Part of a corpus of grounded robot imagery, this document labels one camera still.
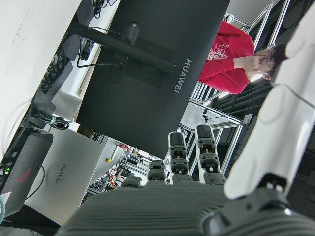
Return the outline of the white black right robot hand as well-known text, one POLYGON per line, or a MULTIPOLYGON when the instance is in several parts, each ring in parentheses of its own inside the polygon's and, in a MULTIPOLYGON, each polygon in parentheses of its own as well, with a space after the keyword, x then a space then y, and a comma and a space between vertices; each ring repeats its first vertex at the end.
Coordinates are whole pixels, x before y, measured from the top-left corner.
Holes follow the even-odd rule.
POLYGON ((315 125, 315 8, 300 20, 273 88, 228 178, 173 184, 127 178, 84 202, 59 236, 312 236, 315 222, 292 210, 287 194, 315 125))

